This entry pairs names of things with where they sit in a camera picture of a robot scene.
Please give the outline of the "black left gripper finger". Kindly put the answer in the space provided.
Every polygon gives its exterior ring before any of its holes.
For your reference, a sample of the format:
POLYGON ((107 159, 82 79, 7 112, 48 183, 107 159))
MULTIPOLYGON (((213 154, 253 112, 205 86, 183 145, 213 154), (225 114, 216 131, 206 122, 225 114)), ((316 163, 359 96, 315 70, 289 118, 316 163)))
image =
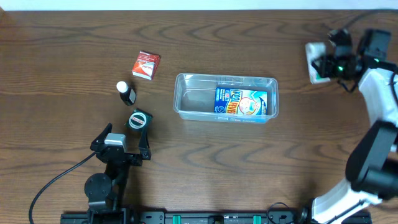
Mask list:
POLYGON ((111 133, 113 125, 109 123, 104 130, 91 142, 90 149, 104 149, 105 139, 111 133))
POLYGON ((147 138, 147 128, 148 124, 145 124, 144 127, 141 129, 141 137, 139 140, 139 150, 143 160, 151 160, 152 156, 149 141, 147 138))

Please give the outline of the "green ointment box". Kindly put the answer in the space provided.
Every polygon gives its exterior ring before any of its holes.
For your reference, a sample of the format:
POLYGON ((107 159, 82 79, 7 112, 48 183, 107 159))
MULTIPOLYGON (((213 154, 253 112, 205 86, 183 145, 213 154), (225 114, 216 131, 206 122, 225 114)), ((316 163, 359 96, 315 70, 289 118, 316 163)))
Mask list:
POLYGON ((153 116, 151 114, 139 109, 135 109, 126 121, 125 126, 133 131, 139 131, 143 133, 147 131, 147 128, 152 120, 153 116))

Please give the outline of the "white green medicine box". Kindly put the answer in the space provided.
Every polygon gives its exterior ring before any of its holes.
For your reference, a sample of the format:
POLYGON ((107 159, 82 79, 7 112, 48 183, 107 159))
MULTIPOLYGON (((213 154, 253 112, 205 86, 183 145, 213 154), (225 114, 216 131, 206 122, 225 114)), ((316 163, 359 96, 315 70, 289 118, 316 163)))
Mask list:
POLYGON ((323 42, 310 42, 305 45, 310 82, 315 84, 330 82, 330 78, 321 78, 320 72, 312 66, 312 62, 326 54, 326 45, 323 42))

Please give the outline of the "dark syrup bottle white cap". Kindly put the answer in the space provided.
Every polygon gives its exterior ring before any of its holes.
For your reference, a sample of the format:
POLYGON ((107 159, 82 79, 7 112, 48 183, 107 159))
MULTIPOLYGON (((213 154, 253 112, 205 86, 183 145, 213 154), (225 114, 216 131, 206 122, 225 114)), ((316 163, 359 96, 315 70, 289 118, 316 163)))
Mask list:
POLYGON ((131 106, 136 101, 135 91, 124 81, 120 81, 116 84, 116 88, 119 92, 120 98, 125 105, 131 106))

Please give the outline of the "red Panadol box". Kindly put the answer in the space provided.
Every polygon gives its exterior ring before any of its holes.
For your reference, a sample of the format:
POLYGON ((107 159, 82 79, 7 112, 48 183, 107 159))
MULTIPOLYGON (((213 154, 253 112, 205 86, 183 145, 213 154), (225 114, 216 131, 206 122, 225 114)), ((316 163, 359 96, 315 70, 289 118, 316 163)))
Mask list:
POLYGON ((132 74, 137 77, 152 80, 160 60, 160 55, 140 51, 132 68, 132 74))

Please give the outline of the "blue Kool Fever box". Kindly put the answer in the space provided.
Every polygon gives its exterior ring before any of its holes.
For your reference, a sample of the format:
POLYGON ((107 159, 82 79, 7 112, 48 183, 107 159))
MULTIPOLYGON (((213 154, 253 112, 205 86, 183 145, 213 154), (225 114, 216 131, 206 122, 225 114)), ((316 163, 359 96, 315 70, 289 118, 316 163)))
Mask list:
POLYGON ((267 92, 217 87, 214 112, 248 116, 266 115, 267 92))

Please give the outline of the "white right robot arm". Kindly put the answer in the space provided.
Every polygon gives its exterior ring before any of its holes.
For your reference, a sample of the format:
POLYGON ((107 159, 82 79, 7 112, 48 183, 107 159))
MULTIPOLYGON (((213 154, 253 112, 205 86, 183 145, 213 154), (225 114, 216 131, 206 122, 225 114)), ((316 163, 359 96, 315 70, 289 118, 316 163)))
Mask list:
POLYGON ((345 177, 326 194, 314 198, 297 215, 297 223, 370 223, 365 208, 397 196, 397 65, 386 61, 391 33, 368 29, 356 51, 347 29, 329 34, 333 47, 323 42, 305 46, 313 84, 335 79, 352 81, 364 97, 370 129, 348 158, 345 177))

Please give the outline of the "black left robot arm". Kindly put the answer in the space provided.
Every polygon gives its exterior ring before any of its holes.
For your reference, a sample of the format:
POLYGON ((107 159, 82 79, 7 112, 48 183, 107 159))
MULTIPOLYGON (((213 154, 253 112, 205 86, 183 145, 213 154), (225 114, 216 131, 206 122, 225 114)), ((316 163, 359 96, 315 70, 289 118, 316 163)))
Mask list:
POLYGON ((141 166, 144 161, 151 159, 147 139, 148 124, 132 126, 133 130, 141 134, 138 153, 128 153, 126 136, 112 133, 112 127, 109 123, 90 146, 96 158, 106 164, 106 168, 103 173, 90 176, 85 183, 84 190, 89 205, 88 222, 136 223, 137 218, 121 202, 130 167, 141 166))

